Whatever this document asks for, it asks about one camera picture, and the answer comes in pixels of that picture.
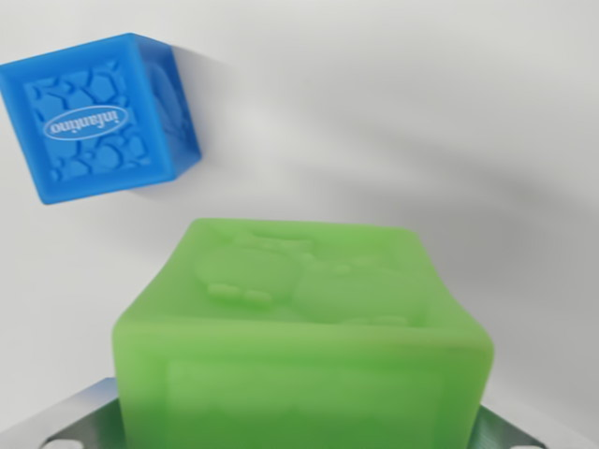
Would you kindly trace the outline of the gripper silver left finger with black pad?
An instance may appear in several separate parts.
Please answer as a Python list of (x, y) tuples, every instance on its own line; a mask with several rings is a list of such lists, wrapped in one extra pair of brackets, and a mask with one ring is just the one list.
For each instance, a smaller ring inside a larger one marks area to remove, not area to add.
[(124, 448), (116, 380), (105, 378), (1, 433), (3, 448)]

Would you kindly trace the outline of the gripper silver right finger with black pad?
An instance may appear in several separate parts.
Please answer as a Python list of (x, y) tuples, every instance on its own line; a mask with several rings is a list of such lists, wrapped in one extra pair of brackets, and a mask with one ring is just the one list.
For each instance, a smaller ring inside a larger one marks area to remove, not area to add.
[(535, 437), (481, 406), (472, 431), (473, 449), (546, 448)]

